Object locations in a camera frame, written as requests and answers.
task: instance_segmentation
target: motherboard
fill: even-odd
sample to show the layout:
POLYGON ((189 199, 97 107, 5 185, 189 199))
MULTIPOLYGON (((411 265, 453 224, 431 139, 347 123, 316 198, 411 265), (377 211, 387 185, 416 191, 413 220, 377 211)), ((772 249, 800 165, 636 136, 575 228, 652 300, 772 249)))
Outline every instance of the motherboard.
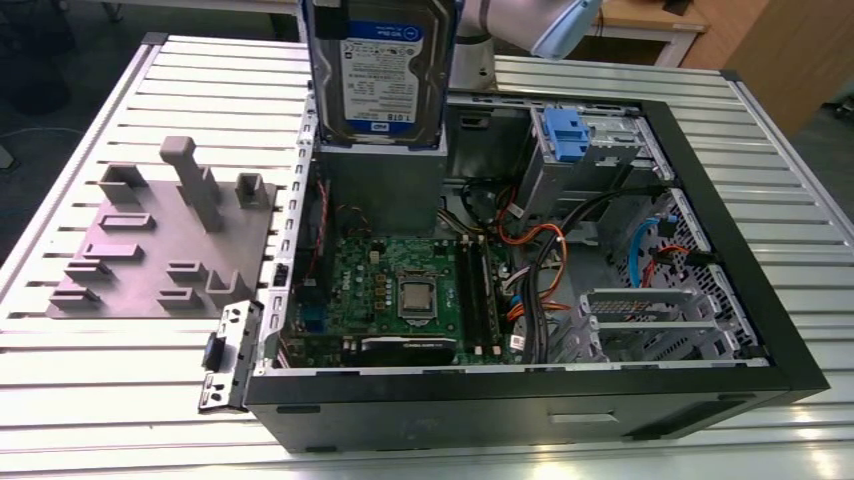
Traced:
POLYGON ((300 306, 285 341, 290 366, 505 363, 501 254, 468 239, 338 239, 329 302, 300 306))

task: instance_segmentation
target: hard drive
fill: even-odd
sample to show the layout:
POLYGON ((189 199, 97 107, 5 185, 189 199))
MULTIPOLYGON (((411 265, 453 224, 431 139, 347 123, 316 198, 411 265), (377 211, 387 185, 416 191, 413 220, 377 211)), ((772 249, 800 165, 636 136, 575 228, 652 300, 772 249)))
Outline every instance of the hard drive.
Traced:
POLYGON ((304 0, 320 136, 439 145, 457 0, 304 0))

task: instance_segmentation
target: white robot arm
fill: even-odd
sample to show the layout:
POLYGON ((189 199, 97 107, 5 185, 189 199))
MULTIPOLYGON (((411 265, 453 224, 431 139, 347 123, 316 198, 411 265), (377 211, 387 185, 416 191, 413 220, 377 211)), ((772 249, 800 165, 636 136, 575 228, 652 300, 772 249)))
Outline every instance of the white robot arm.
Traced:
POLYGON ((557 60, 577 45, 603 0, 467 0, 456 33, 451 88, 495 82, 492 38, 557 60))

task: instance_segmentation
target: slotted metal table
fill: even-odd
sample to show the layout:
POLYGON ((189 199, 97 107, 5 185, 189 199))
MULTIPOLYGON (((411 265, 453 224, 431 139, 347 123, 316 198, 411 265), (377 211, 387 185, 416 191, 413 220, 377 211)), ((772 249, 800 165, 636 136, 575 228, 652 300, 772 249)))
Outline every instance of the slotted metal table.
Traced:
MULTIPOLYGON (((743 85, 711 71, 497 62, 503 90, 669 104, 831 390, 683 439, 633 444, 289 455, 249 414, 198 416, 201 349, 217 321, 52 320, 48 296, 102 200, 93 183, 106 163, 174 179, 157 156, 165 135, 194 138, 217 180, 261 173, 286 205, 308 58, 300 44, 156 39, 136 52, 0 270, 0 475, 854 476, 854 229, 743 85)), ((286 217, 282 208, 273 225, 286 217)), ((262 279, 269 270, 265 262, 262 279)))

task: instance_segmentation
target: ram slot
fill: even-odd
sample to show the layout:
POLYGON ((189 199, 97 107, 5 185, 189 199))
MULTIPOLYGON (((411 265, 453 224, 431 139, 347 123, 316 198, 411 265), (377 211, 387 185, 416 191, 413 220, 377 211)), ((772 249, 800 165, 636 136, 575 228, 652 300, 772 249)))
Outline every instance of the ram slot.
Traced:
POLYGON ((485 342, 492 345, 492 348, 497 348, 497 335, 499 335, 499 325, 497 325, 497 304, 495 298, 496 285, 492 277, 492 254, 489 253, 489 246, 485 240, 480 243, 483 248, 483 278, 484 278, 484 286, 485 286, 485 342))
POLYGON ((465 344, 475 353, 480 353, 488 332, 485 279, 483 277, 480 245, 475 243, 459 244, 456 246, 455 257, 456 287, 460 299, 465 344))

